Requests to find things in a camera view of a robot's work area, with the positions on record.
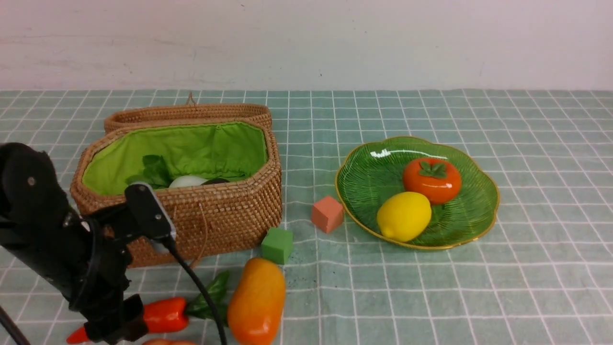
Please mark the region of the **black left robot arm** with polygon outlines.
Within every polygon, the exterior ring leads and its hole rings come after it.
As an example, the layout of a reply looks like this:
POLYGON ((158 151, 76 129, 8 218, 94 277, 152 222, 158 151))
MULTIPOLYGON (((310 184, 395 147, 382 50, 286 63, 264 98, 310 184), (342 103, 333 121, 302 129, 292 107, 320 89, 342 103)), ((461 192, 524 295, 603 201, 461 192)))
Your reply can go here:
POLYGON ((115 345, 148 333, 141 298, 124 297, 127 247, 70 205, 46 153, 17 142, 1 145, 1 245, 85 317, 90 341, 115 345))

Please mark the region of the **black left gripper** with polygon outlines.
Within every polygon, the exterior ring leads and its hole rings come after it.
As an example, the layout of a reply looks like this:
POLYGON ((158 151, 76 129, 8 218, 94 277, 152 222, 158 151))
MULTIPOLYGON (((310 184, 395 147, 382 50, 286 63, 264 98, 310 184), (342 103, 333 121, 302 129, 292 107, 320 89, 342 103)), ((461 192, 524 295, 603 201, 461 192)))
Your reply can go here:
POLYGON ((134 233, 132 216, 67 217, 68 307, 87 319, 91 342, 116 345, 149 333, 140 295, 124 299, 134 233))

